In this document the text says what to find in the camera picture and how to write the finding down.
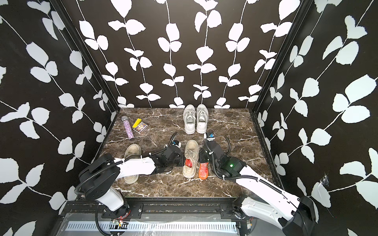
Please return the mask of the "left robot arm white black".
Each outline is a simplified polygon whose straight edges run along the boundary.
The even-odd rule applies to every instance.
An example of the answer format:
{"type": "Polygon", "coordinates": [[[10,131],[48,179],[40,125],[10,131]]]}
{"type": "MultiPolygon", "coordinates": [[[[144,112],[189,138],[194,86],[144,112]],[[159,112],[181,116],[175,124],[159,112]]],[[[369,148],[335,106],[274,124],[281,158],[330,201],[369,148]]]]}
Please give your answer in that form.
{"type": "Polygon", "coordinates": [[[80,183],[74,192],[115,212],[128,208],[124,197],[112,187],[118,179],[160,174],[170,168],[182,166],[184,162],[184,156],[177,145],[169,145],[149,156],[134,154],[120,159],[106,153],[79,174],[80,183]]]}

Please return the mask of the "red orange insole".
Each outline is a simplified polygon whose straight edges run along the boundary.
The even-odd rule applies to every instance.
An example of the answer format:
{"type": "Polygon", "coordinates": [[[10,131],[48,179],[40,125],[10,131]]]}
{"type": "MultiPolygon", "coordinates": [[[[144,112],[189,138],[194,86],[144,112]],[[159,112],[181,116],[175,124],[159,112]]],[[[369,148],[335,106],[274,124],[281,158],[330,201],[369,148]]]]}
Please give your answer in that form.
{"type": "Polygon", "coordinates": [[[208,178],[208,175],[209,175],[208,165],[209,165],[208,162],[200,163],[199,165],[198,174],[201,180],[206,180],[208,178]]]}

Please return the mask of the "beige sneaker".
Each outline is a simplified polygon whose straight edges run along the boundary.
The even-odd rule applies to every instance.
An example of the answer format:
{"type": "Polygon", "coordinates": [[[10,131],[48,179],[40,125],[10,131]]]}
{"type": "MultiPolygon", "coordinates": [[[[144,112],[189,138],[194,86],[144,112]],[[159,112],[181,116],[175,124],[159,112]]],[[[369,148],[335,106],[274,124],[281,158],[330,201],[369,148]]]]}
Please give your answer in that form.
{"type": "Polygon", "coordinates": [[[192,168],[186,167],[185,162],[184,162],[183,176],[185,178],[193,178],[195,176],[196,167],[199,160],[199,150],[200,148],[197,141],[189,140],[187,142],[186,147],[185,147],[185,153],[184,153],[185,161],[186,159],[190,159],[193,162],[193,167],[192,168]]]}
{"type": "MultiPolygon", "coordinates": [[[[130,145],[125,152],[124,157],[128,157],[129,155],[134,155],[133,158],[128,160],[129,164],[136,164],[134,159],[138,159],[142,154],[141,147],[138,144],[132,144],[130,145]]],[[[139,178],[139,175],[132,175],[132,176],[126,176],[124,177],[124,181],[126,184],[134,184],[137,182],[139,178]]]]}

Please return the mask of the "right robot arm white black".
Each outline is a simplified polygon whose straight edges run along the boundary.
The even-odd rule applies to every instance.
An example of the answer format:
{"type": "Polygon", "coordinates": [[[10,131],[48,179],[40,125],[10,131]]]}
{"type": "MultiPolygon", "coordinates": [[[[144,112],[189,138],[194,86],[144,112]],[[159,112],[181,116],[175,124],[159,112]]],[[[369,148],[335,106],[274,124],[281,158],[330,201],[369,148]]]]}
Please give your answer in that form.
{"type": "Polygon", "coordinates": [[[311,236],[316,223],[313,201],[272,184],[240,159],[224,152],[214,138],[204,138],[203,151],[214,174],[256,194],[261,200],[238,197],[233,211],[238,218],[255,217],[281,229],[286,236],[311,236]]]}

